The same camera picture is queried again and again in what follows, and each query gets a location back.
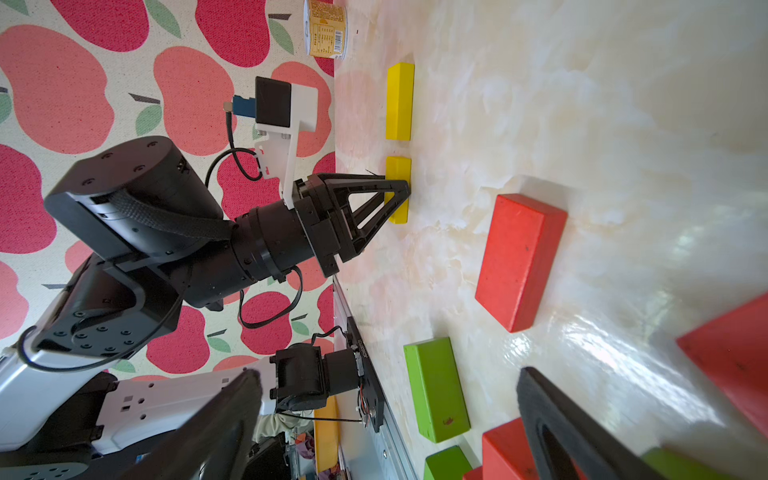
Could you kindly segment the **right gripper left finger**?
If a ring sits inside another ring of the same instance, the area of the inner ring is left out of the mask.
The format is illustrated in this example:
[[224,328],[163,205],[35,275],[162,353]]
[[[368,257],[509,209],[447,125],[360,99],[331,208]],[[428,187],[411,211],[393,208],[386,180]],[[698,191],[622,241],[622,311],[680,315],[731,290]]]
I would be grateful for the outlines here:
[[123,479],[240,479],[263,395],[260,374],[246,370],[167,440],[126,470]]

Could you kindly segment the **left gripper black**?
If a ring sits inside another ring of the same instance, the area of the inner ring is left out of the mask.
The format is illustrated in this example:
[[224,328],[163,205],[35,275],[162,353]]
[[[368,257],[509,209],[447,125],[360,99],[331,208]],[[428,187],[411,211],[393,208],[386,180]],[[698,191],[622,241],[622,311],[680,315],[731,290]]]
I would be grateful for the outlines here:
[[[411,189],[396,189],[381,175],[323,173],[293,182],[293,208],[323,275],[339,272],[336,257],[348,262],[359,256],[395,212],[407,203]],[[368,198],[356,208],[353,194]]]

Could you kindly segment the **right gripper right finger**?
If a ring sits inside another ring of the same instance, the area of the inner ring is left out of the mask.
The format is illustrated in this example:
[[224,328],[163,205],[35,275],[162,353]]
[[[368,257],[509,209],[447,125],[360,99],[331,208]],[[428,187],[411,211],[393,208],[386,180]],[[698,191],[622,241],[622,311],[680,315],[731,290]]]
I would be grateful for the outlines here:
[[520,371],[518,406],[541,479],[660,479],[534,367]]

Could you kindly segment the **yellow block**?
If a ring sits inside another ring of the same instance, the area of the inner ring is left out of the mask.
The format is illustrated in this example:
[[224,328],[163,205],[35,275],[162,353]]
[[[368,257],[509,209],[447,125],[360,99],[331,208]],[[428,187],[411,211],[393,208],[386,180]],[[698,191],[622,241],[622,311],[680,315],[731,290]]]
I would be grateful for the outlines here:
[[386,138],[410,141],[413,114],[415,66],[398,63],[388,69],[386,92]]
[[396,182],[396,189],[385,194],[385,200],[401,200],[398,208],[392,213],[389,221],[393,224],[406,224],[409,220],[409,199],[404,197],[404,183],[410,186],[412,174],[412,160],[402,156],[389,156],[386,158],[385,178]]

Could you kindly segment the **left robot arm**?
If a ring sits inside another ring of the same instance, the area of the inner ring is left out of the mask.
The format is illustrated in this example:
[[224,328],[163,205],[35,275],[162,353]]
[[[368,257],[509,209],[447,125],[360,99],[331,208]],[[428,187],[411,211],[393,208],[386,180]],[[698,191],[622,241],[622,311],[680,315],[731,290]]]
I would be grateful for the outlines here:
[[319,174],[290,202],[225,218],[174,143],[137,138],[76,162],[45,198],[91,249],[40,321],[1,357],[1,475],[70,479],[144,440],[127,479],[235,479],[258,422],[322,408],[368,374],[356,348],[278,350],[238,372],[163,382],[110,373],[174,332],[185,307],[218,311],[316,259],[326,276],[359,255],[409,198],[405,180]]

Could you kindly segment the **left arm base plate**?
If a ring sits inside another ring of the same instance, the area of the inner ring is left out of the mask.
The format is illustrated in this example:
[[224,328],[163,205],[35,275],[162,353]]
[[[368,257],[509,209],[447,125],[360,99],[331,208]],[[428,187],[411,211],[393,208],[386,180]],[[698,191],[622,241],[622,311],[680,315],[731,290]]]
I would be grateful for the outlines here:
[[376,374],[373,362],[363,341],[360,330],[352,316],[347,317],[347,346],[353,351],[358,364],[363,416],[375,433],[379,433],[384,424],[386,397]]

